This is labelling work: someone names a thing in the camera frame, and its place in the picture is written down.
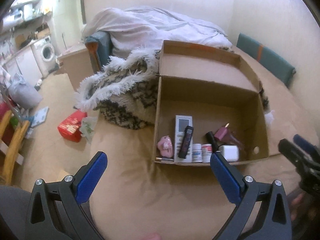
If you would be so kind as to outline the white bottle blue label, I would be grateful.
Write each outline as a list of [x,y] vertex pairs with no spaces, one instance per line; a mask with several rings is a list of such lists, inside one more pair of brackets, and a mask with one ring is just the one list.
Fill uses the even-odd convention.
[[193,160],[193,163],[202,163],[202,145],[201,144],[192,145],[192,160]]

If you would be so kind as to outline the white bed sheet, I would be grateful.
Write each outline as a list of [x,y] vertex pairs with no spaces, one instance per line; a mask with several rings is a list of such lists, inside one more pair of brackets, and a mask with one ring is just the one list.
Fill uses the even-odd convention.
[[164,40],[232,50],[226,33],[212,22],[149,6],[106,8],[86,24],[82,38],[97,31],[110,34],[112,55],[124,59],[136,48],[160,50]]

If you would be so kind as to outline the red gift box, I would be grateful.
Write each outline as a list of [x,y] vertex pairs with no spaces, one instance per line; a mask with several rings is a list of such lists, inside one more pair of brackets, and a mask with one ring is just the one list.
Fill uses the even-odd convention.
[[83,118],[86,117],[86,112],[77,110],[63,120],[58,125],[57,130],[64,139],[72,142],[79,142],[81,140],[81,122]]

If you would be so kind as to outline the black rectangular lighter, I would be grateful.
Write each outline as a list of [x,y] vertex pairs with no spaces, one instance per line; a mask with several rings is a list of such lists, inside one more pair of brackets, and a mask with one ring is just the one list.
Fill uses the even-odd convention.
[[191,139],[193,136],[194,128],[193,126],[187,126],[184,130],[184,136],[181,142],[180,150],[178,152],[178,157],[185,159],[189,152],[189,147],[191,143]]

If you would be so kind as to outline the white two-prong charger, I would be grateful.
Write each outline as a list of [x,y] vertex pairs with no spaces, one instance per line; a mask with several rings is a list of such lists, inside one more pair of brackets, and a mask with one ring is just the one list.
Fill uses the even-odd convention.
[[228,162],[237,162],[239,160],[239,149],[235,145],[221,145],[219,151]]

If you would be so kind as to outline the white bottle red label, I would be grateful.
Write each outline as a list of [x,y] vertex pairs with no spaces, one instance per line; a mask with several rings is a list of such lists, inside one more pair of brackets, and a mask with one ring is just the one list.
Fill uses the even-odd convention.
[[210,158],[213,153],[212,145],[211,144],[202,144],[202,162],[203,163],[210,163]]

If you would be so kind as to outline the fluffy black-white throw blanket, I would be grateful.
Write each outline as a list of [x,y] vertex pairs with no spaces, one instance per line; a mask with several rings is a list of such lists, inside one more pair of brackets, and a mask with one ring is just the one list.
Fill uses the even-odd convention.
[[136,48],[125,59],[111,56],[102,71],[85,78],[75,93],[75,107],[99,111],[127,129],[153,125],[156,118],[160,51]]

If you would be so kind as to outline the pink cartoon pig toy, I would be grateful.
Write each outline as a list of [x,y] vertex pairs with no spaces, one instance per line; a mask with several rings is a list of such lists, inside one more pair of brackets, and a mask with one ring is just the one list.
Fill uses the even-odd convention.
[[168,135],[161,137],[157,142],[157,149],[164,158],[173,158],[174,156],[172,141]]

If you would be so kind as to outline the open cardboard box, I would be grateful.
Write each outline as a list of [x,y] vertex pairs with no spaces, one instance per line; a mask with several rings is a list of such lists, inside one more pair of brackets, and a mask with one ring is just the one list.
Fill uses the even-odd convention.
[[176,116],[191,116],[193,141],[223,125],[242,143],[239,164],[269,156],[261,82],[242,56],[200,44],[163,42],[154,142],[175,137]]

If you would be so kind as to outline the black flashlight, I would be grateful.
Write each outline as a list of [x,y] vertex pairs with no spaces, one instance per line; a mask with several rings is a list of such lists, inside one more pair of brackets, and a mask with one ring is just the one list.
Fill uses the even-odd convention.
[[213,132],[209,131],[209,132],[206,133],[205,136],[206,136],[206,139],[207,139],[208,143],[211,144],[211,146],[212,146],[212,151],[213,152],[218,151],[219,150],[219,146],[217,144],[217,141],[216,141],[216,139],[214,137]]

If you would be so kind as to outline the teal cushion with orange stripe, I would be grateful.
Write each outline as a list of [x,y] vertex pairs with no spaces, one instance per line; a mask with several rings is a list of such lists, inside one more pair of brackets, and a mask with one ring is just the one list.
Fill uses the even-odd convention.
[[287,88],[291,85],[296,69],[284,58],[253,38],[240,33],[236,46],[258,61]]

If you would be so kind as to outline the white Gree remote control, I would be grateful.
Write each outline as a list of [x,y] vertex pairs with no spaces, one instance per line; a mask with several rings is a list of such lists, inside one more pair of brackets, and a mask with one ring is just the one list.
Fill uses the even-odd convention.
[[178,153],[182,145],[184,136],[184,130],[187,126],[193,126],[192,116],[176,115],[175,119],[175,146],[174,146],[174,162],[176,163],[191,163],[192,162],[192,144],[193,138],[191,138],[189,150],[186,158],[179,158]]

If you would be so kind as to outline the white washing machine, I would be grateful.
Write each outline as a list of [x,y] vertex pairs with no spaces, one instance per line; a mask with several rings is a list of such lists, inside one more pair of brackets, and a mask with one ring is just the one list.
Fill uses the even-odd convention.
[[51,36],[47,35],[35,41],[31,49],[43,78],[46,78],[56,65],[56,53]]

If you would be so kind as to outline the grey plastic bag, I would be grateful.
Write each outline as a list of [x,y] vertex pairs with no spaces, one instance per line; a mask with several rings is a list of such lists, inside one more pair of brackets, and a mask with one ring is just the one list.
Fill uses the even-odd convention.
[[34,108],[43,100],[41,94],[35,87],[25,81],[22,75],[15,73],[10,80],[9,95],[23,109]]

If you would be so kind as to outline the AA battery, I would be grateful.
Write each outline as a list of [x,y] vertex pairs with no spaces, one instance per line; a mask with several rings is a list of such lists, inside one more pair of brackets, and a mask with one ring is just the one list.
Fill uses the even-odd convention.
[[155,161],[174,161],[174,159],[166,157],[156,157]]

